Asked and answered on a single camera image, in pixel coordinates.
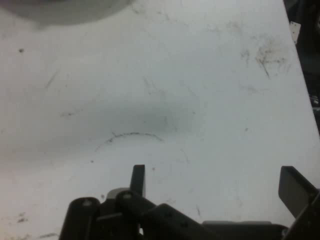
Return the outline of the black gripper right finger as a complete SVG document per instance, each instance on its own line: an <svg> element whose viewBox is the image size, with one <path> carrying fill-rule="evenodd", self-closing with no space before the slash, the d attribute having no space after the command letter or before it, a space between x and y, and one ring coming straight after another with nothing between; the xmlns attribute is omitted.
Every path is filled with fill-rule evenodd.
<svg viewBox="0 0 320 240"><path fill-rule="evenodd" d="M293 166L282 166L278 195L295 218L283 239L318 240L320 238L320 190Z"/></svg>

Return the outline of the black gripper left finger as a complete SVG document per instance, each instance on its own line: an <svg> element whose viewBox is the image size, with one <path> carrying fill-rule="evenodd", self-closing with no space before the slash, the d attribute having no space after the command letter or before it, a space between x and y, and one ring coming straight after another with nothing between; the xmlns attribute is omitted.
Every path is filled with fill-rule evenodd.
<svg viewBox="0 0 320 240"><path fill-rule="evenodd" d="M134 165L128 189L100 202L94 197L73 200L61 240L211 240L213 233L167 204L147 200L145 166Z"/></svg>

